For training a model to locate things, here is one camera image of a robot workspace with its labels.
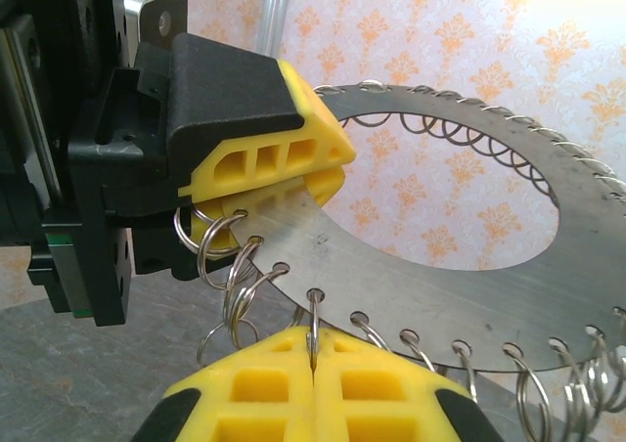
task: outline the steel ring plate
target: steel ring plate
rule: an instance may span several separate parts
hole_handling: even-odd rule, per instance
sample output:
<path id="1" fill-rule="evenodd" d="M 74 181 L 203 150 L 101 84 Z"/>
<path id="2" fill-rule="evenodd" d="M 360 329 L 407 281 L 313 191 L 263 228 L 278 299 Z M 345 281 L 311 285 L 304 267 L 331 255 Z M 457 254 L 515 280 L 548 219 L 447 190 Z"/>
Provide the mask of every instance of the steel ring plate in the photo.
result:
<path id="1" fill-rule="evenodd" d="M 301 307 L 306 291 L 324 291 L 323 321 L 358 335 L 350 314 L 366 313 L 393 351 L 406 354 L 399 333 L 417 332 L 420 346 L 437 365 L 459 367 L 455 339 L 472 349 L 475 369 L 515 372 L 502 346 L 513 342 L 535 370 L 562 367 L 548 339 L 565 341 L 577 362 L 589 358 L 592 341 L 585 327 L 603 330 L 610 346 L 620 345 L 613 307 L 624 306 L 626 219 L 620 202 L 594 173 L 528 123 L 475 105 L 389 87 L 385 93 L 341 87 L 323 101 L 337 119 L 401 112 L 446 119 L 478 130 L 526 158 L 545 177 L 559 204 L 553 243 L 533 259 L 493 271 L 452 271 L 386 254 L 342 230 L 301 185 L 267 199 L 241 198 L 233 208 L 249 210 L 233 226 L 238 242 L 264 239 L 254 257 L 261 271 L 277 261 L 289 274 L 273 284 Z"/>

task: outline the black plastic part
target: black plastic part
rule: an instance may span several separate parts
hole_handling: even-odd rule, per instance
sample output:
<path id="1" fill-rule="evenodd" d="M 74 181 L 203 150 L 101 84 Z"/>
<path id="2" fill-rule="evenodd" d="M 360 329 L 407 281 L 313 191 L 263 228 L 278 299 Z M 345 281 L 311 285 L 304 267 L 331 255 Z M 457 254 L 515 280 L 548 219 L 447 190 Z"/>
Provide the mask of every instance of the black plastic part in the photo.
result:
<path id="1" fill-rule="evenodd" d="M 304 124 L 275 59 L 181 33 L 172 43 L 170 73 L 167 154 L 174 178 L 189 180 L 224 139 Z"/>
<path id="2" fill-rule="evenodd" d="M 55 269 L 55 260 L 46 243 L 35 243 L 30 246 L 28 277 L 35 286 L 46 288 L 50 304 L 56 313 L 71 311 L 67 303 L 66 293 Z"/>
<path id="3" fill-rule="evenodd" d="M 471 399 L 445 389 L 435 391 L 435 395 L 461 442 L 504 442 Z"/>
<path id="4" fill-rule="evenodd" d="M 201 392 L 187 388 L 161 400 L 131 442 L 175 442 L 194 410 Z"/>

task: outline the metal wire loop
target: metal wire loop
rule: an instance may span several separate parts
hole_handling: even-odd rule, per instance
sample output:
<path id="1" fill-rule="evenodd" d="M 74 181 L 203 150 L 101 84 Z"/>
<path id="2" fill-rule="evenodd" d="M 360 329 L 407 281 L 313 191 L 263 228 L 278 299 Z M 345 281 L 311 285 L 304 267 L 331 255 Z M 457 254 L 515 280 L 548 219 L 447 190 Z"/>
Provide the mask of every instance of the metal wire loop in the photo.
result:
<path id="1" fill-rule="evenodd" d="M 524 362 L 519 348 L 514 345 L 513 347 L 516 348 L 516 350 L 518 351 L 517 353 L 514 353 L 511 349 L 508 348 L 503 348 L 503 351 L 514 361 L 515 365 L 519 369 L 519 374 L 517 375 L 517 381 L 515 383 L 515 402 L 517 405 L 517 414 L 519 416 L 522 431 L 527 440 L 533 442 L 551 442 L 553 433 L 553 412 L 550 404 L 550 399 L 548 398 L 546 389 L 544 388 L 544 385 L 537 376 L 537 374 L 535 374 L 535 372 L 530 369 L 530 367 Z M 539 411 L 541 415 L 541 431 L 539 433 L 539 437 L 537 436 L 534 426 L 530 420 L 530 416 L 528 415 L 529 379 L 532 380 L 535 388 L 539 392 L 539 397 L 541 399 L 541 403 L 539 404 Z"/>
<path id="2" fill-rule="evenodd" d="M 596 427 L 602 409 L 591 401 L 589 388 L 578 365 L 569 353 L 567 345 L 557 338 L 549 340 L 550 347 L 559 354 L 561 361 L 570 368 L 569 382 L 563 388 L 565 394 L 565 427 L 561 440 L 567 440 L 574 432 L 584 439 Z"/>
<path id="3" fill-rule="evenodd" d="M 352 315 L 350 315 L 350 323 L 361 330 L 369 342 L 380 349 L 391 352 L 389 345 L 384 341 L 382 336 L 380 336 L 379 332 L 370 326 L 369 322 L 370 319 L 363 312 L 353 312 Z"/>
<path id="4" fill-rule="evenodd" d="M 317 357 L 320 354 L 320 303 L 324 300 L 324 293 L 318 288 L 312 288 L 307 293 L 310 303 L 311 323 L 306 334 L 306 346 L 309 353 L 311 369 L 317 367 Z"/>
<path id="5" fill-rule="evenodd" d="M 256 326 L 246 319 L 241 319 L 241 323 L 245 323 L 246 325 L 250 327 L 250 329 L 254 333 L 254 339 L 258 341 L 259 334 L 258 334 L 258 329 L 256 328 Z M 202 363 L 202 354 L 204 353 L 204 349 L 206 345 L 208 344 L 210 339 L 213 337 L 213 335 L 219 330 L 221 330 L 222 328 L 224 328 L 225 326 L 226 325 L 224 324 L 224 322 L 222 322 L 216 327 L 213 327 L 200 342 L 200 345 L 198 346 L 198 350 L 196 351 L 196 362 L 201 368 L 206 366 L 205 364 Z"/>
<path id="6" fill-rule="evenodd" d="M 426 356 L 420 347 L 420 337 L 416 332 L 412 330 L 402 330 L 400 332 L 400 340 L 405 346 L 411 349 L 411 352 L 413 352 L 416 359 L 424 362 L 431 372 L 436 372 L 432 362 L 428 359 L 428 356 Z"/>
<path id="7" fill-rule="evenodd" d="M 359 88 L 366 92 L 384 93 L 389 91 L 389 87 L 378 80 L 372 78 L 363 80 L 359 83 Z"/>
<path id="8" fill-rule="evenodd" d="M 464 341 L 456 340 L 452 343 L 452 350 L 459 356 L 461 364 L 468 372 L 467 388 L 474 403 L 478 403 L 478 392 L 476 391 L 476 371 L 471 365 L 471 347 Z"/>

